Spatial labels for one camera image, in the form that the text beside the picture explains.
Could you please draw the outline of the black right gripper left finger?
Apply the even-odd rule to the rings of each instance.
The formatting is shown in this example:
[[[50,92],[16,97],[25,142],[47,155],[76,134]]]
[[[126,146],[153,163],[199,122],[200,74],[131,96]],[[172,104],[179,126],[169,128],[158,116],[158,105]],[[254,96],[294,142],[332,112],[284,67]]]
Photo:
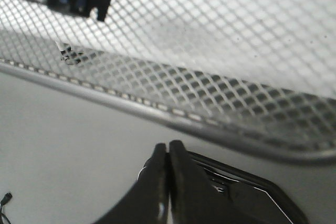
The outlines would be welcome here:
[[[96,223],[167,223],[166,145],[156,144],[138,180]]]

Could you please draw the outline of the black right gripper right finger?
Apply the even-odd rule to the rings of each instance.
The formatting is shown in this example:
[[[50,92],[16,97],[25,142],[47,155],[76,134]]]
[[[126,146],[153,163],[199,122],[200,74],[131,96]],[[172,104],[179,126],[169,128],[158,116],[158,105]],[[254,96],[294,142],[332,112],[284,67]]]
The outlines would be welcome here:
[[[252,217],[233,206],[210,184],[181,141],[169,143],[169,154],[174,223],[252,223]]]

